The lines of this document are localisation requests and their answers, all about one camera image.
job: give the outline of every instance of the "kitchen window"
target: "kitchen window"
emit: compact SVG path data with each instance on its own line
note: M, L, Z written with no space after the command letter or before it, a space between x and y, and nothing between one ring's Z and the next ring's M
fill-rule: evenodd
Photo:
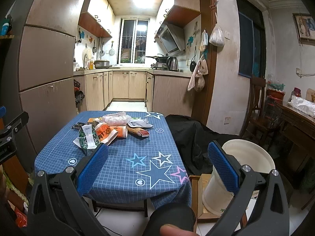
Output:
M265 77L266 35L262 12L247 0L236 0L240 28L238 74L250 78Z
M118 63L144 64L147 19L122 19Z

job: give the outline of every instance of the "wall outlet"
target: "wall outlet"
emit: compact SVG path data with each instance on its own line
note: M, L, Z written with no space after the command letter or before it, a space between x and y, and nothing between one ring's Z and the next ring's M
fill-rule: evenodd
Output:
M225 31L224 32L224 37L226 38L226 39L231 39L231 33L230 32L228 32L228 31Z
M231 121L231 117L225 117L224 124L229 124Z

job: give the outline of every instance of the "white plastic cup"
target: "white plastic cup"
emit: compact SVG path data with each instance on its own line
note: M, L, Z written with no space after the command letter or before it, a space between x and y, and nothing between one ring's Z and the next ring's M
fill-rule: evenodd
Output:
M226 142L222 149L233 155L241 165L249 165L254 171L270 173L275 169L271 156L260 146L242 139L233 139ZM233 198L233 193L228 192L213 166L213 172L207 187L202 194L204 207L217 216L221 216Z

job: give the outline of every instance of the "blue tablecloth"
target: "blue tablecloth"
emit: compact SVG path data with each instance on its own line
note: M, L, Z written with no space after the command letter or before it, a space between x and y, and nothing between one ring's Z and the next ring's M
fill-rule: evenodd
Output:
M35 160L35 172L60 173L75 166L84 153L73 143L78 130L71 127L89 118L114 112L86 111L64 126ZM165 118L160 113L127 112L131 117L148 119L154 126L150 136L138 139L128 134L109 146L108 159L89 193L105 203L131 203L151 198L155 208L169 202L191 205L191 185Z

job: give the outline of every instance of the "kettle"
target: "kettle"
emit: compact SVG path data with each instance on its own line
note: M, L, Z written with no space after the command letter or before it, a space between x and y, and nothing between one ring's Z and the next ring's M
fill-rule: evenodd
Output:
M176 57L170 56L166 60L168 70L178 72L178 60Z

